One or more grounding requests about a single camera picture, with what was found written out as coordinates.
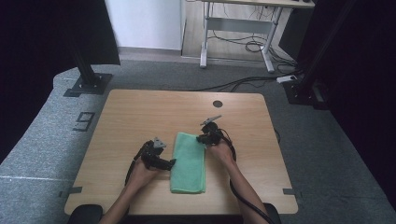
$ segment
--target black cable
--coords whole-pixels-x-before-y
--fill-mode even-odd
[[[279,144],[280,143],[280,134],[277,131],[277,129],[275,129],[275,128],[274,128],[274,131],[275,131],[275,134],[276,134],[277,143]]]
[[[245,50],[253,53],[261,52],[262,51],[262,46],[264,46],[264,43],[255,40],[254,38],[257,38],[257,36],[252,36],[251,38],[253,39],[252,41],[249,41],[245,45]],[[249,46],[256,46],[258,49],[250,49]]]
[[[235,41],[235,40],[245,40],[245,39],[249,39],[249,38],[252,37],[252,36],[250,35],[250,36],[242,37],[242,38],[236,38],[236,39],[228,39],[228,38],[227,38],[227,39],[226,39],[226,38],[217,36],[214,30],[212,30],[212,32],[213,32],[213,35],[214,35],[214,36],[209,36],[208,39],[210,39],[210,38],[217,38],[217,39],[219,39],[219,40],[224,40],[224,41],[230,41],[230,42],[231,42],[231,41]],[[257,35],[254,35],[253,37],[266,40],[264,37],[257,36]],[[232,42],[232,43],[240,44],[240,45],[245,45],[245,44],[246,44],[246,43],[240,43],[240,42]]]
[[[193,91],[208,91],[208,90],[213,90],[216,88],[227,87],[227,86],[236,84],[238,82],[255,81],[255,80],[276,80],[276,77],[245,77],[245,78],[241,78],[236,81],[232,81],[232,82],[229,82],[229,83],[226,83],[223,85],[218,85],[218,86],[214,86],[214,87],[208,87],[208,88],[203,88],[203,89],[198,89],[198,90],[193,90]]]
[[[136,160],[133,159],[131,165],[129,166],[128,173],[126,174],[126,177],[125,177],[125,185],[124,185],[124,186],[126,186],[126,184],[128,183],[129,176],[131,175],[132,170],[134,169],[134,164],[135,164],[135,163],[136,163]]]
[[[257,10],[257,6],[254,6],[254,11],[250,14],[250,16],[247,18],[248,20],[250,20],[251,16],[253,16],[253,14],[256,12]]]
[[[255,85],[249,83],[250,81],[259,81],[259,80],[241,81],[240,83],[235,84],[235,86],[233,86],[233,88],[230,90],[230,92],[236,91],[236,89],[237,89],[240,85],[243,85],[243,84],[248,84],[248,85],[250,85],[250,86],[253,86],[254,88],[264,87],[264,86],[265,86],[265,83],[266,83],[268,80],[264,80],[264,83],[263,83],[262,85],[260,85],[260,86],[255,86]],[[224,88],[221,88],[221,89],[219,89],[218,91],[222,91],[222,90],[224,90],[224,89],[226,89],[226,88],[228,88],[228,86],[227,86],[227,87],[224,87]]]
[[[258,18],[258,21],[262,19],[262,12],[260,13],[260,17]]]
[[[212,130],[211,133],[214,133],[218,136],[221,137],[221,139],[223,139],[228,147],[230,148],[231,152],[233,153],[233,160],[236,161],[236,152],[235,152],[235,148],[233,146],[233,142],[231,141],[230,136],[227,134],[227,137],[221,136],[220,134],[213,132]],[[230,188],[231,188],[231,192],[233,193],[233,195],[235,195],[235,197],[240,200],[242,203],[244,203],[247,207],[249,207],[250,209],[252,209],[253,211],[255,211],[259,216],[261,216],[265,221],[267,221],[269,224],[275,224],[274,221],[268,217],[268,215],[266,215],[262,210],[260,210],[260,208],[258,208],[257,206],[255,206],[254,204],[250,203],[248,200],[246,200],[244,197],[242,197],[238,191],[236,191],[236,189],[233,187],[233,182],[230,179]]]
[[[282,58],[281,56],[279,56],[279,55],[276,53],[276,50],[275,50],[274,48],[271,47],[271,48],[269,48],[268,50],[269,50],[270,53],[273,55],[274,60],[277,60],[278,62],[289,63],[289,64],[292,64],[292,65],[295,65],[295,64],[296,64],[296,62],[295,62],[294,60],[288,60],[288,59],[285,59],[285,58]]]

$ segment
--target gray carpet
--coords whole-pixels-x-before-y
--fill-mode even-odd
[[[78,70],[61,73],[21,141],[0,167],[0,223],[66,223],[65,192],[73,185],[95,125],[112,89],[188,91],[243,77],[267,76],[262,68],[195,63],[122,61],[94,66],[114,75],[106,93],[63,97]],[[329,111],[290,105],[276,82],[242,85],[261,93],[296,193],[299,212],[283,223],[396,223],[396,213],[361,157]],[[94,112],[87,132],[73,131],[81,112]]]

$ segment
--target wooden table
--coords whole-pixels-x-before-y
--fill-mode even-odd
[[[222,107],[214,107],[221,101]],[[222,115],[216,123],[236,148],[237,163],[263,202],[280,214],[298,210],[264,98],[252,93],[114,90],[106,101],[65,212],[87,203],[106,212],[119,196],[126,173],[139,148],[154,137],[167,144],[161,158],[172,159],[177,133],[201,134],[205,119]],[[161,172],[132,202],[134,215],[239,214],[229,177],[210,153],[205,154],[206,193],[170,192],[170,173]]]
[[[271,42],[274,38],[277,24],[279,22],[280,14],[282,13],[283,7],[292,8],[312,8],[315,4],[310,2],[305,3],[303,0],[292,1],[292,0],[201,0],[205,2],[204,12],[204,41],[201,46],[201,61],[200,67],[206,68],[207,60],[207,31],[229,31],[229,32],[240,32],[240,33],[253,33],[253,34],[264,34],[267,35],[267,40],[264,46],[261,46],[262,57],[264,58],[265,65],[269,73],[274,73],[275,69],[271,62],[268,50],[271,46]],[[253,5],[253,6],[268,6],[275,7],[275,15],[271,21],[253,21],[253,20],[236,20],[228,18],[214,18],[210,16],[210,4],[215,3],[227,3],[227,4],[238,4],[238,5]]]

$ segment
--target green cloth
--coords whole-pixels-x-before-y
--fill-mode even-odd
[[[205,145],[197,135],[178,133],[171,170],[171,192],[197,194],[205,192]]]

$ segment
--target white table leg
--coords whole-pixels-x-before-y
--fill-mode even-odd
[[[205,22],[204,22],[204,42],[202,43],[201,46],[201,62],[200,62],[200,67],[201,68],[206,68],[206,59],[207,59],[207,22],[209,19],[209,9],[210,9],[210,3],[204,3],[206,4],[206,10],[205,10]]]
[[[283,9],[283,7],[276,8],[275,17],[273,19],[273,24],[271,26],[270,33],[268,34],[268,37],[267,37],[267,42],[265,43],[265,46],[261,47],[262,57],[264,58],[265,65],[267,66],[267,70],[269,73],[274,73],[275,69],[272,65],[270,55],[268,54],[268,49],[270,48],[271,42],[274,38],[274,34],[276,31],[277,24],[279,22],[280,14],[282,13],[282,9]]]

